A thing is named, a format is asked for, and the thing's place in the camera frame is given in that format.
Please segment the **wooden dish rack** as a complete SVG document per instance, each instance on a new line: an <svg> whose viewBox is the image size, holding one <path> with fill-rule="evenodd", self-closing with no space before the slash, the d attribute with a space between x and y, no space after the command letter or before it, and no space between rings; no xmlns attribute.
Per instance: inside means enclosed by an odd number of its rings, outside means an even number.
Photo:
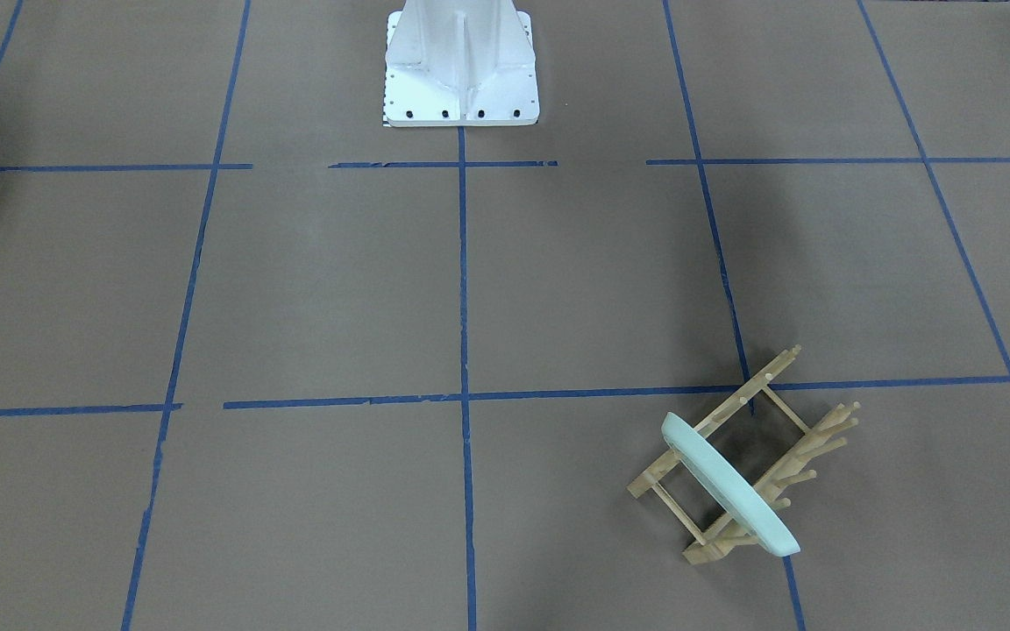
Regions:
<svg viewBox="0 0 1010 631"><path fill-rule="evenodd" d="M727 462L754 487L763 500L768 500L781 520L781 511L791 504L786 491L793 485L816 479L817 471L811 467L811 463L818 457L845 446L847 440L844 432L858 426L861 404L857 401L839 403L830 408L821 419L810 423L803 420L775 392L778 376L793 364L800 351L800 346L782 351L765 367L754 372L745 383L735 388L704 418L697 422L685 420L721 452ZM719 506L713 496L680 462L676 451L668 443L665 444L668 447L666 451L628 484L628 492L634 499L640 499L646 494L656 495L676 516L681 526L691 535L691 542L682 551L686 562L719 562L737 548L758 546L758 539L747 534L745 528L735 522L724 507ZM665 480L678 470L696 480L706 495L721 509L719 515L710 520L707 526L699 526L696 519L665 487ZM758 547L769 554L769 551Z"/></svg>

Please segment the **pale green plate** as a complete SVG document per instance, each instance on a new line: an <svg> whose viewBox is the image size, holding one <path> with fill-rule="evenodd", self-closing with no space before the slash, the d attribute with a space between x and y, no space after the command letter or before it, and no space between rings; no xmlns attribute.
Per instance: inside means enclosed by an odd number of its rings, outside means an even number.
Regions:
<svg viewBox="0 0 1010 631"><path fill-rule="evenodd" d="M680 462L747 534L758 539L758 546L777 557L798 554L800 543L768 500L763 500L704 436L673 412L666 413L661 432Z"/></svg>

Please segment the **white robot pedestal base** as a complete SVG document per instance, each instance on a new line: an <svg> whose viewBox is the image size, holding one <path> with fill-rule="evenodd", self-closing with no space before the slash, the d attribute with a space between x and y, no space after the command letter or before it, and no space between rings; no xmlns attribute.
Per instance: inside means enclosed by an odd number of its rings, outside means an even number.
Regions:
<svg viewBox="0 0 1010 631"><path fill-rule="evenodd" d="M532 20L513 1L406 1L389 13L382 123L494 127L539 118Z"/></svg>

